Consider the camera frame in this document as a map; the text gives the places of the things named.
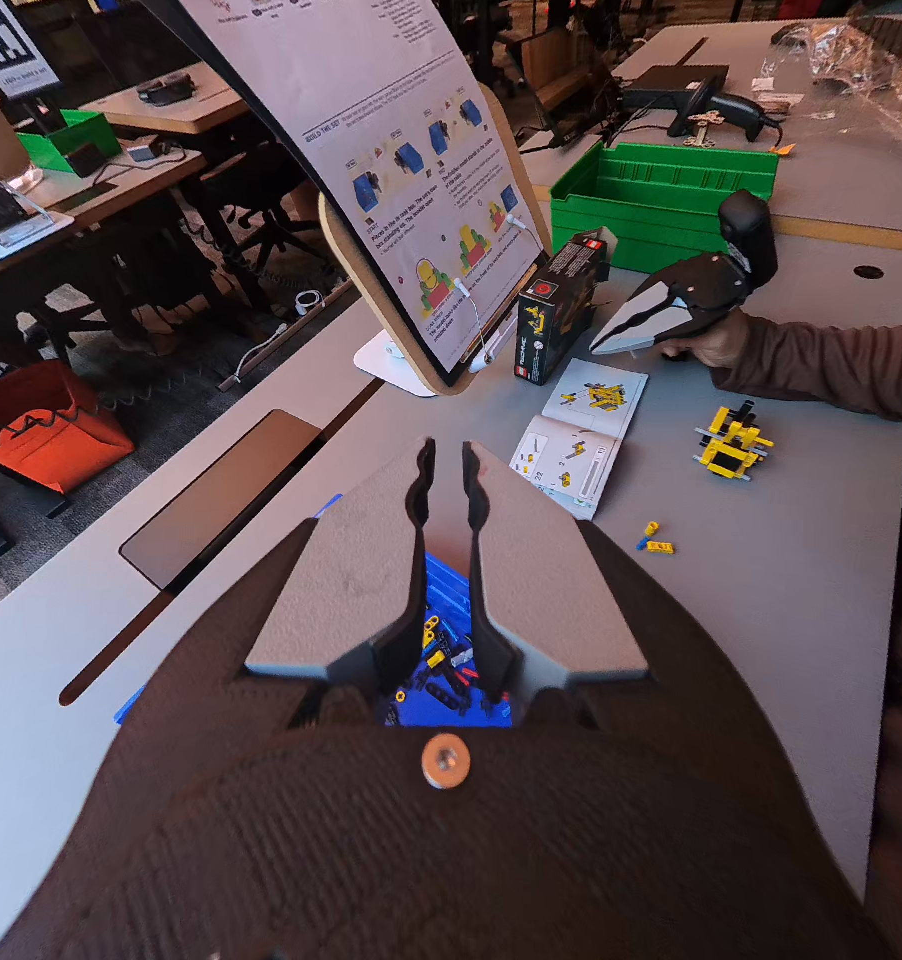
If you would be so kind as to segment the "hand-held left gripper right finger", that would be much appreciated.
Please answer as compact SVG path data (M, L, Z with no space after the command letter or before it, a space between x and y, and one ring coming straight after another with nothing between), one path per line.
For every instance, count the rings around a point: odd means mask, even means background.
M462 445L474 663L493 702L645 678L648 662L578 522L476 441Z

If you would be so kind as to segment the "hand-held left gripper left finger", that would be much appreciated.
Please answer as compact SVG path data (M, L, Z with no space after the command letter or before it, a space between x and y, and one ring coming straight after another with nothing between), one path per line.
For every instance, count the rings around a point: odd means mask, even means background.
M385 694L422 652L435 441L418 437L313 523L245 658L256 678Z

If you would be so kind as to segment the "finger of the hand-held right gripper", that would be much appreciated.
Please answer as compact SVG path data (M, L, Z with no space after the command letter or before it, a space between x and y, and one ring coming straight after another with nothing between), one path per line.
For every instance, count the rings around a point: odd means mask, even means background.
M605 319L589 345L589 354L639 352L674 337L696 335L698 331L699 318L679 298L634 300Z
M683 301L669 301L669 288L656 282L626 301L607 323L609 335L663 335L684 325Z

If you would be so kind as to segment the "blue plastic bin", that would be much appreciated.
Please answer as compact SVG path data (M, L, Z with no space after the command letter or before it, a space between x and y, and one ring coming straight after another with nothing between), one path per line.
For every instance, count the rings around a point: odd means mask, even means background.
M470 608L470 587L469 582L456 570L446 566L442 561L434 558L431 554L425 554L426 569L426 605L425 615L428 610L434 610L441 615L448 617L458 617L468 619L469 634L471 637L471 608ZM377 721L379 704L383 702L384 695L378 699L375 705L375 716Z

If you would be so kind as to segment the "pile of small lego pieces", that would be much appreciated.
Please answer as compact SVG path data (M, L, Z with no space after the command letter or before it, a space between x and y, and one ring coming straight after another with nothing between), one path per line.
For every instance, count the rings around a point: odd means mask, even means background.
M506 696L492 702L474 661L468 619L426 612L421 658L409 678L379 704L386 727L510 728Z

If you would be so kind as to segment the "person's right forearm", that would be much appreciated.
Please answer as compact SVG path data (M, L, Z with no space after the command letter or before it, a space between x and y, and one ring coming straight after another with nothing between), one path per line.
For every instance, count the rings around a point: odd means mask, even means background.
M839 329L748 318L743 350L713 369L717 389L783 402L823 402L902 422L902 326Z

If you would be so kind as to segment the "black lego set box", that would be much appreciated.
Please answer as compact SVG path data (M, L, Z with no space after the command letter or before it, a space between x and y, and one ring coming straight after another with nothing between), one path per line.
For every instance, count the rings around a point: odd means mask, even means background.
M541 386L590 325L598 284L608 279L616 240L600 226L573 235L542 265L517 300L514 375Z

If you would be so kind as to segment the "lego instruction booklet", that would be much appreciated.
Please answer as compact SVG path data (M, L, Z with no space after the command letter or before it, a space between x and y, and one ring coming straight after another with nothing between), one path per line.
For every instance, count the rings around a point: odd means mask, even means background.
M510 468L576 519L591 521L648 380L645 373L571 360Z

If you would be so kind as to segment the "yellow lego vehicle model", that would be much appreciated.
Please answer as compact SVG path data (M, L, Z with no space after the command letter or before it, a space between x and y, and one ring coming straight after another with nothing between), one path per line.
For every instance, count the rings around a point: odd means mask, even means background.
M751 399L735 410L719 408L709 426L697 428L696 433L700 452L695 462L729 481L750 482L753 468L766 462L775 447L757 426Z

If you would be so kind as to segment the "green plastic bin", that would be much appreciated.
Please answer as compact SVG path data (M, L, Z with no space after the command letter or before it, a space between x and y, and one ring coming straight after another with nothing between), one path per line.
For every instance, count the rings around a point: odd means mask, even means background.
M771 152L598 143L551 187L553 251L604 227L618 269L652 274L725 252L720 204L740 189L768 201L778 163Z

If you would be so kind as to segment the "white monitor stand base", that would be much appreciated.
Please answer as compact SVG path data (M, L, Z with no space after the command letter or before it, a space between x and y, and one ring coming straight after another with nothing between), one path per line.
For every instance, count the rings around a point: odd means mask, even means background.
M382 330L358 349L353 360L362 372L417 398L429 399L436 396L409 365L407 358L386 330Z

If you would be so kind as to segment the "clear plastic wrap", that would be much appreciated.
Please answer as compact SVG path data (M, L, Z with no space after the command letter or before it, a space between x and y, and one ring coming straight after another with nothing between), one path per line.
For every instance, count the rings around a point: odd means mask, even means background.
M799 95L800 119L833 121L846 134L881 131L902 145L902 18L786 25L769 43L758 86L781 99Z

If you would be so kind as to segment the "instruction sheet stand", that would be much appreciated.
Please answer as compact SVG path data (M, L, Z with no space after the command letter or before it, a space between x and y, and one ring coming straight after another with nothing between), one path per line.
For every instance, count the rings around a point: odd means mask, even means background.
M503 109L433 3L145 7L309 174L328 243L415 375L464 391L552 242Z

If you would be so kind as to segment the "clear acrylic tablet stand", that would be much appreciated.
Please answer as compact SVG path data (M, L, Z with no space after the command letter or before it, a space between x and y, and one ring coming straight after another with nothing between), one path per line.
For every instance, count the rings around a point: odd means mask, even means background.
M0 180L0 261L73 224L73 217L36 205Z

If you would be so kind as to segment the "small green bin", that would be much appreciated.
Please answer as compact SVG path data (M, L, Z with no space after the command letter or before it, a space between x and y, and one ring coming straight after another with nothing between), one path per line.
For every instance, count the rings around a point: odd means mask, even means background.
M17 133L39 169L86 178L121 154L121 144L103 113L63 109L61 115L65 126L53 133L30 128Z

